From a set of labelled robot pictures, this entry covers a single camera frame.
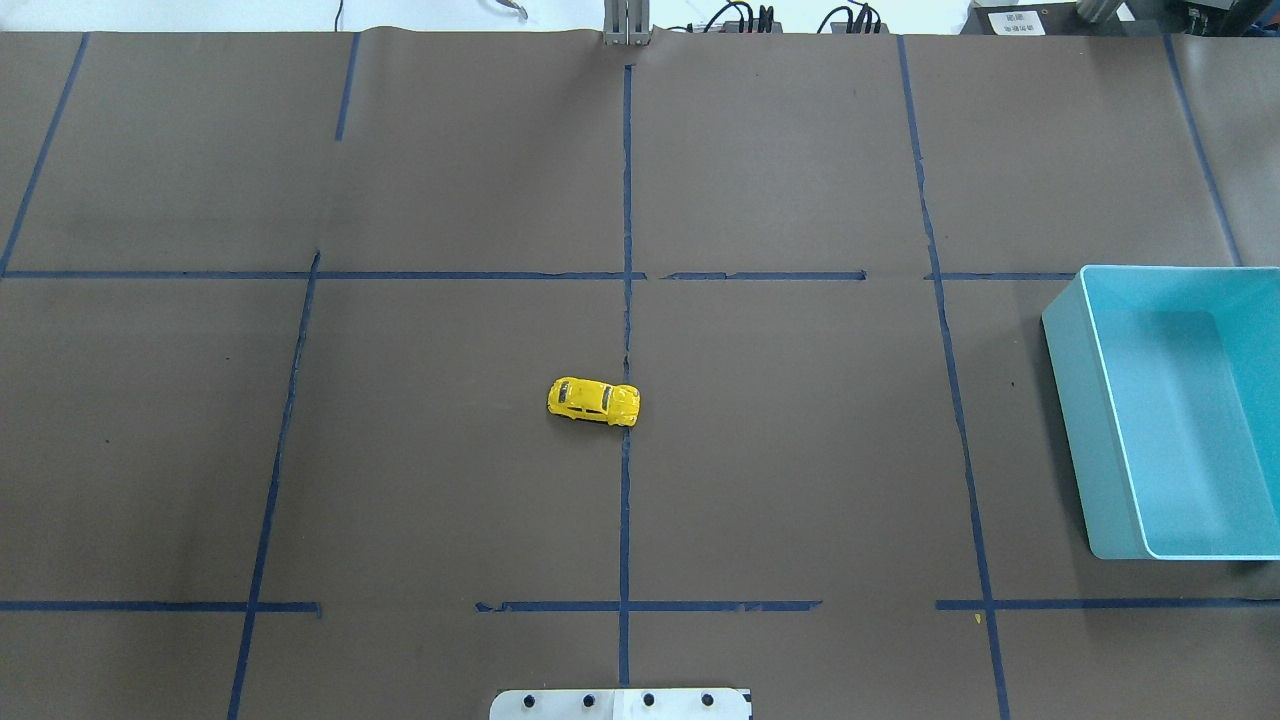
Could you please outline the yellow beetle toy car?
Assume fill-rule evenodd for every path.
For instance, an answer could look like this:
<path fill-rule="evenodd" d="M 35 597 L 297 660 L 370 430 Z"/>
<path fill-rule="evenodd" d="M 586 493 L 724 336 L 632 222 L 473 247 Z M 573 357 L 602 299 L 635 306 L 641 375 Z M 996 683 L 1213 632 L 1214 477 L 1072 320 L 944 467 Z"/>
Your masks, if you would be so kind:
<path fill-rule="evenodd" d="M 641 411 L 641 395 L 628 384 L 562 377 L 548 391 L 547 410 L 576 421 L 635 427 Z"/>

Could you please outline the turquoise plastic storage bin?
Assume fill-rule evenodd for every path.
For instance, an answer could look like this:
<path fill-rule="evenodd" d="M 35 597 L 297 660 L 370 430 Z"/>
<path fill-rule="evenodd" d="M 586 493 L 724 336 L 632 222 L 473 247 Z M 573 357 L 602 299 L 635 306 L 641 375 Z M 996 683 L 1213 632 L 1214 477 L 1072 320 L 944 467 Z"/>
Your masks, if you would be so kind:
<path fill-rule="evenodd" d="M 1279 556 L 1279 273 L 1087 265 L 1042 315 L 1091 552 Z"/>

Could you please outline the aluminium frame post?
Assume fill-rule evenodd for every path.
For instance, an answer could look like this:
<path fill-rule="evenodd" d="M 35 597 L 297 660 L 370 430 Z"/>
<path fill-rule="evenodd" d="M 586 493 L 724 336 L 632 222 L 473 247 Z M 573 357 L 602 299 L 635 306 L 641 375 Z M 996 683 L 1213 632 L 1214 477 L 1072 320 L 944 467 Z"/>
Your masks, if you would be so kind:
<path fill-rule="evenodd" d="M 602 38 L 611 47 L 640 47 L 652 41 L 649 0 L 605 0 Z"/>

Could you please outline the white pedestal column base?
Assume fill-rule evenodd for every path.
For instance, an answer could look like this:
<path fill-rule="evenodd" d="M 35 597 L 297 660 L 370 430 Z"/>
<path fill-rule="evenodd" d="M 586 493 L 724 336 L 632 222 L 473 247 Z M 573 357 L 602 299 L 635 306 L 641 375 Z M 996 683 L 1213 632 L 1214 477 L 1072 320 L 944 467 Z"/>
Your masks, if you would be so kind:
<path fill-rule="evenodd" d="M 503 691 L 490 719 L 753 719 L 749 691 L 712 687 Z"/>

